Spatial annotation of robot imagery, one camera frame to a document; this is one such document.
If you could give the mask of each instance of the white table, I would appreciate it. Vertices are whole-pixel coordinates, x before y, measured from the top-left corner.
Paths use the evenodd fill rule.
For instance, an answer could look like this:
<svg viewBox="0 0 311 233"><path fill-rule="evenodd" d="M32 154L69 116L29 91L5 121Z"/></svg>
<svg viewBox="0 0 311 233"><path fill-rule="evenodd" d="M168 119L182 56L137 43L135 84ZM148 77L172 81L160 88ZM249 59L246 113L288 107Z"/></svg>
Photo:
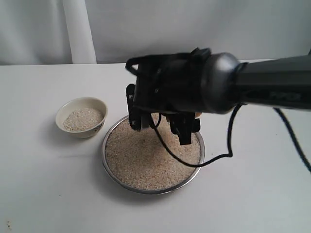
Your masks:
<svg viewBox="0 0 311 233"><path fill-rule="evenodd" d="M111 181L102 140L127 114L125 88L134 80L124 64L0 67L1 233L311 232L311 176L271 108L243 107L234 157L201 169L176 192L139 195ZM62 104L82 96L109 109L89 140L54 123ZM311 114L286 113L310 160ZM228 119L202 115L206 158L226 152Z"/></svg>

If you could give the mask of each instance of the grain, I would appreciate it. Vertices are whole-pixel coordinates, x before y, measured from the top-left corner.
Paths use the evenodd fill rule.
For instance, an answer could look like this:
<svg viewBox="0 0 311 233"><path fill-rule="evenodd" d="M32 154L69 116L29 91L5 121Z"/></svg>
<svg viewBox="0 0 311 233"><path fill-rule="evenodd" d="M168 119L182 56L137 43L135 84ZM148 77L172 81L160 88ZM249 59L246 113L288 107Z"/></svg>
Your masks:
<svg viewBox="0 0 311 233"><path fill-rule="evenodd" d="M192 134L191 145L181 146L166 120L162 120L158 130L175 155L188 163L199 163L201 150L195 134ZM128 119L110 134L105 155L111 172L119 180L143 190L173 187L194 172L194 168L179 163L165 151L154 130L135 132Z"/></svg>
<svg viewBox="0 0 311 233"><path fill-rule="evenodd" d="M103 118L103 114L97 109L82 108L70 113L64 121L64 127L72 132L84 131L95 127Z"/></svg>

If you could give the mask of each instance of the backdrop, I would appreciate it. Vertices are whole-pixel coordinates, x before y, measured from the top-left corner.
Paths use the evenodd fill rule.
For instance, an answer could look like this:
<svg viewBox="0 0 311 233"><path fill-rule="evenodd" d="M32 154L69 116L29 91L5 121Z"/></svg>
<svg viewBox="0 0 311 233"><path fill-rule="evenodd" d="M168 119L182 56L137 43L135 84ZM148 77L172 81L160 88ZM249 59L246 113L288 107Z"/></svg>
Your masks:
<svg viewBox="0 0 311 233"><path fill-rule="evenodd" d="M211 47L308 53L310 0L0 0L0 64L124 62Z"/></svg>

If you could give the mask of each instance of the stainless steel bowl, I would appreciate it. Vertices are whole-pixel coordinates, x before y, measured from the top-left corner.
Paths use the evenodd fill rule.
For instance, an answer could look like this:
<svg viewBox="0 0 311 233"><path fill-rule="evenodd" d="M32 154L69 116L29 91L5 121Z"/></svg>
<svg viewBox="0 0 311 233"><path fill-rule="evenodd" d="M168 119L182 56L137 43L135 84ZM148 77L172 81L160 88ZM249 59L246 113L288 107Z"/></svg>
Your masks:
<svg viewBox="0 0 311 233"><path fill-rule="evenodd" d="M138 189L138 188L134 188L134 187L131 187L125 183L123 183L122 181L120 181L113 173L112 171L110 170L109 166L108 166L108 163L107 163L107 160L106 160L106 155L105 155L105 149L106 149L106 144L107 144L107 140L111 134L111 132L123 121L127 120L128 119L128 116L125 116L123 117L121 120L119 120L117 123L115 123L111 128L110 130L107 132L105 138L104 138L104 141L103 141L103 147L102 147L102 151L103 151L103 166L106 170L106 172L108 173L108 175L115 181L117 182L119 185L121 185L122 187L128 189L128 190L131 190L133 192L137 192L137 193L143 193L143 194L164 194L164 193L169 193L169 192L172 192L174 190L177 190L183 186L185 186L186 184L188 184L199 172L199 170L201 169L200 167L197 167L193 173L187 178L185 179L183 182L175 185L175 186L172 186L170 188L165 188L165 189L159 189L159 190L144 190L144 189ZM200 133L195 133L198 140L199 140L199 144L200 144L200 150L201 150L201 157L200 157L200 161L199 163L202 163L204 161L204 156L205 156L205 147L204 147L204 141L203 141L203 138L201 136Z"/></svg>

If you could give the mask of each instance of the bowl rim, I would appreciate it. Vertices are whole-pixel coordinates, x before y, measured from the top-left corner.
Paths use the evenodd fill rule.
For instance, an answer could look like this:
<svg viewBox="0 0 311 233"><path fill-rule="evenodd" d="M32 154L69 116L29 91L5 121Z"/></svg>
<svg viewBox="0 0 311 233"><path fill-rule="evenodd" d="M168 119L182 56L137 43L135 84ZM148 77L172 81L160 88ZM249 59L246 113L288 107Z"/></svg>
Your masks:
<svg viewBox="0 0 311 233"><path fill-rule="evenodd" d="M159 195L159 194L165 194L165 193L169 193L172 191L175 191L183 186L185 186L186 184L188 184L190 181L192 181L192 179L198 174L198 172L200 171L201 167L196 167L195 170L193 171L193 173L186 178L185 180L183 180L181 183L178 183L172 187L169 188L164 188L164 189L159 189L159 190L146 190L146 189L139 189L139 188L134 188L132 186L129 186L128 184L122 182L119 178L117 178L113 172L110 170L107 159L106 159L106 154L105 154L105 149L106 149L106 145L107 145L107 141L108 138L111 134L111 132L119 125L121 124L123 121L127 120L128 116L125 116L123 118L121 118L120 120L118 120L107 132L107 134L105 135L105 138L103 140L103 144L102 144L102 163L103 166L106 170L106 172L108 173L108 175L119 185L121 185L123 188L126 188L130 191L136 192L136 193L141 193L141 194L149 194L149 195ZM196 137L199 140L199 144L200 144L200 160L199 160L199 164L204 162L204 158L205 158L205 145L204 145L204 140L201 136L201 134L199 132L194 133L196 135Z"/></svg>
<svg viewBox="0 0 311 233"><path fill-rule="evenodd" d="M83 130L83 131L69 131L69 130L66 130L65 128L61 128L61 127L58 125L58 123L57 123L57 117L59 116L60 112L61 112L68 104L70 104L70 103L72 103L72 102L74 102L74 101L87 100L87 99L89 99L89 100L98 100L99 102L101 102L101 103L106 107L106 114L104 115L104 117L103 117L103 119L101 120L101 122L99 122L99 123L98 123L97 125L95 125L94 127L89 128L89 129L87 129L87 130ZM57 113L56 113L56 116L55 116L55 123L56 123L57 127L58 127L60 130L64 131L64 132L67 132L67 133L84 133L84 132L88 132L88 131L93 130L93 129L95 129L96 127L100 126L100 125L106 120L107 115L108 115L108 107L107 107L107 105L105 104L105 102L103 102L103 101L100 100L99 98L96 98L96 97L79 97L79 98L75 98L75 99L73 99L73 100L68 101L67 103L65 103L63 106L61 106L61 107L58 109L58 111L57 111Z"/></svg>

